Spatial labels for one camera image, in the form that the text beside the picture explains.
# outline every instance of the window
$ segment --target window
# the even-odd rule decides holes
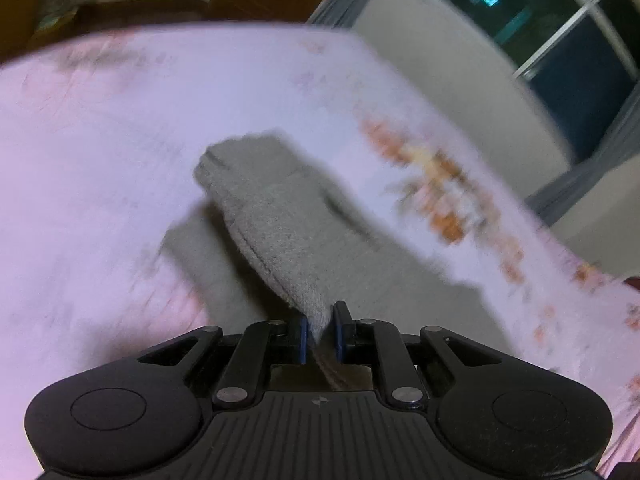
[[[542,57],[529,75],[530,86],[572,147],[572,162],[593,153],[634,86],[590,17]]]
[[[450,0],[523,64],[575,14],[575,0]]]
[[[631,0],[448,0],[513,61],[568,141],[588,158],[638,79]]]

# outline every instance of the metal screw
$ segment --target metal screw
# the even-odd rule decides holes
[[[247,398],[248,393],[244,388],[237,386],[228,386],[218,390],[216,397],[223,402],[240,402]]]
[[[422,398],[422,392],[412,386],[401,386],[392,391],[391,396],[405,404],[415,404]]]

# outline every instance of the bed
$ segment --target bed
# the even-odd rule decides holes
[[[192,171],[206,146],[274,128],[443,280],[476,288],[514,354],[605,399],[602,473],[633,459],[638,291],[556,241],[356,35],[188,25],[87,36],[0,69],[0,478],[41,472],[22,419],[44,386],[205,324],[257,320],[206,308],[159,248],[204,200]],[[452,216],[455,193],[415,185],[434,159],[483,222]],[[408,333],[429,324],[427,309],[389,317]]]

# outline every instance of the wooden shelf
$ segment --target wooden shelf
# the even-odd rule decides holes
[[[50,27],[36,30],[27,42],[27,49],[39,48],[50,43],[55,43],[56,41],[64,40],[65,35],[68,34],[70,26],[76,18],[77,12],[77,8],[71,9]]]

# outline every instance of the circular pad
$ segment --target circular pad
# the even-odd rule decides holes
[[[483,379],[454,386],[438,408],[438,426],[458,452],[508,477],[543,478],[594,465],[611,431],[597,395],[560,377],[533,377],[525,388],[497,374]]]
[[[566,408],[561,400],[550,394],[524,390],[495,399],[494,415],[512,430],[544,433],[565,421]]]
[[[200,405],[170,367],[116,362],[59,381],[27,408],[24,428],[43,464],[78,476],[123,476],[188,446]]]
[[[89,430],[119,430],[146,411],[146,400],[124,388],[101,388],[82,394],[71,405],[71,416]]]

